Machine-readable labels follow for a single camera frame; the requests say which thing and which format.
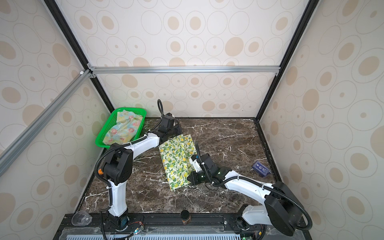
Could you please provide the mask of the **lemon print green skirt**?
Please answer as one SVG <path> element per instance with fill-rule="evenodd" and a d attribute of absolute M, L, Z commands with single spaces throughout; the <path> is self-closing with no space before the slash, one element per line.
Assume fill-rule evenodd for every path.
<path fill-rule="evenodd" d="M 159 150 L 170 190 L 189 185 L 187 177 L 195 170 L 190 158 L 196 154 L 191 135 L 176 136 L 160 145 Z"/>

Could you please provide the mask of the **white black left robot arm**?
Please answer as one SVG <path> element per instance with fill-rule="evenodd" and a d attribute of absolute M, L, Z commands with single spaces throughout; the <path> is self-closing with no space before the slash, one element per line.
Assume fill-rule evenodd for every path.
<path fill-rule="evenodd" d="M 126 185 L 133 172 L 136 157 L 166 141 L 182 134 L 179 121 L 171 114 L 165 114 L 163 103 L 157 101 L 161 119 L 143 137 L 122 145 L 113 144 L 97 161 L 95 176 L 107 185 L 109 191 L 108 214 L 120 220 L 126 214 Z"/>

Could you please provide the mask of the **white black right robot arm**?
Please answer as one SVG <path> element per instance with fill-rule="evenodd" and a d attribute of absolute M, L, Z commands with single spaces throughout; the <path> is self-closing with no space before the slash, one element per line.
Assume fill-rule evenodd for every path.
<path fill-rule="evenodd" d="M 270 184 L 245 177 L 230 168 L 219 167 L 209 154 L 201 154 L 198 144 L 195 149 L 196 154 L 190 158 L 194 171 L 187 178 L 192 185 L 209 184 L 214 189 L 235 191 L 259 203 L 241 208 L 234 220 L 238 229 L 247 231 L 254 225 L 272 225 L 291 237 L 296 230 L 308 231 L 313 227 L 310 214 L 283 182 Z"/>

